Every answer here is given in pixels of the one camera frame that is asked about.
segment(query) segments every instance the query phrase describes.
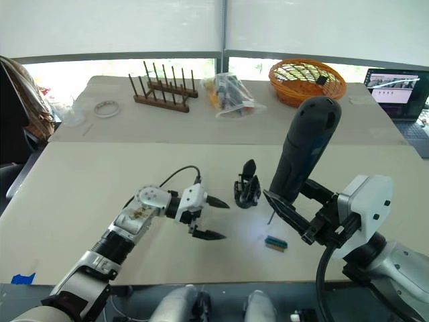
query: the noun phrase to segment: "laptop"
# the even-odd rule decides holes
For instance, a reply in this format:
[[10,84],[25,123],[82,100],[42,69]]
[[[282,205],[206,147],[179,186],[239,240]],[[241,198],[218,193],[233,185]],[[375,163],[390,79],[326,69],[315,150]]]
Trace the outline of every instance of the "laptop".
[[365,86],[419,155],[429,158],[429,136],[418,119],[429,97],[429,70],[370,68]]

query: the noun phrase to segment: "orange wicker basket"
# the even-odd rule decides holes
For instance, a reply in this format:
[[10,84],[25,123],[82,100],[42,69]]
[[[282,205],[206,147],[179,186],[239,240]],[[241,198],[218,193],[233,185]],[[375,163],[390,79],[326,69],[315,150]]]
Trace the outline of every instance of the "orange wicker basket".
[[271,67],[269,79],[279,100],[293,107],[313,96],[340,99],[347,89],[338,72],[310,59],[283,60]]

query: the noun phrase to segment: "roll of tape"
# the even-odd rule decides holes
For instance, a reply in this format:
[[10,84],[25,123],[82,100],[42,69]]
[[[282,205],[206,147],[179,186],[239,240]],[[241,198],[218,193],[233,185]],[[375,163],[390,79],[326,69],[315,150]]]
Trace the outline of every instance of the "roll of tape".
[[102,118],[112,117],[118,113],[119,113],[119,104],[115,101],[104,101],[104,102],[98,103],[94,107],[94,114],[97,117],[102,117]]

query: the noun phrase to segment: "plastic bag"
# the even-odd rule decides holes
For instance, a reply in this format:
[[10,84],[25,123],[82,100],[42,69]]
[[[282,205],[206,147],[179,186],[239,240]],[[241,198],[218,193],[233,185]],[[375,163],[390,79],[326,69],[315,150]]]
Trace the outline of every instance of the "plastic bag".
[[232,72],[217,74],[202,80],[216,117],[240,118],[261,112],[267,107],[259,104]]

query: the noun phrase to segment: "black cable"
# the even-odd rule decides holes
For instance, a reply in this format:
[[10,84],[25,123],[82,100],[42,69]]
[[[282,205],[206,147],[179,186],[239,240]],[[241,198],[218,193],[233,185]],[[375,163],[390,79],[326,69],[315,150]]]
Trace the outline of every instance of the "black cable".
[[379,299],[380,302],[382,302],[387,309],[389,309],[391,312],[393,312],[393,314],[397,315],[400,319],[404,320],[404,322],[416,322],[418,320],[415,320],[409,316],[407,316],[405,313],[401,312],[400,310],[397,309],[397,307],[391,302],[389,301],[384,295],[383,293],[381,293],[374,284],[369,283],[369,285],[367,285],[367,287],[371,290],[371,292]]
[[420,119],[420,118],[418,118],[418,119],[420,120],[420,122],[422,122],[422,124],[423,124],[422,127],[425,127],[428,124],[428,121],[426,119]]
[[200,183],[201,182],[201,173],[200,173],[200,169],[198,169],[198,167],[196,167],[196,166],[184,166],[183,168],[180,168],[179,170],[177,170],[177,171],[175,171],[175,172],[173,172],[173,174],[171,175],[171,176],[169,176],[167,179],[165,179],[164,181],[163,181],[163,183],[162,184],[160,184],[160,187],[162,187],[162,186],[164,186],[173,176],[175,176],[177,173],[179,173],[180,171],[183,171],[183,170],[186,170],[186,169],[189,169],[189,168],[193,168],[193,169],[195,169],[196,170],[196,173],[197,173],[197,175],[196,175],[196,178],[195,178],[195,181],[194,181],[194,184],[195,183]]
[[[179,173],[180,171],[183,171],[183,170],[186,170],[186,169],[189,169],[189,168],[193,168],[193,169],[195,169],[196,170],[196,177],[195,177],[195,180],[194,180],[194,184],[196,184],[196,183],[200,183],[201,182],[201,172],[200,172],[200,169],[198,169],[198,167],[197,166],[184,166],[183,168],[180,168],[179,170],[177,170],[177,171],[175,171],[175,172],[173,172],[173,174],[171,175],[171,176],[169,176],[167,179],[165,179],[164,181],[163,181],[163,183],[162,184],[160,184],[160,187],[162,187],[162,186],[164,186],[173,176],[175,176],[177,173]],[[127,203],[122,207],[122,209],[124,209],[126,206],[128,206],[129,205],[129,203],[130,202],[132,202],[132,200],[134,199],[134,196],[132,196],[128,201],[127,201]]]
[[319,305],[320,313],[325,322],[334,322],[334,318],[330,312],[328,302],[326,301],[325,293],[324,293],[324,275],[326,273],[326,268],[328,267],[328,263],[330,257],[336,250],[336,246],[334,244],[329,244],[323,252],[322,257],[320,258],[319,265],[317,266],[316,273],[316,295],[317,295],[317,303]]

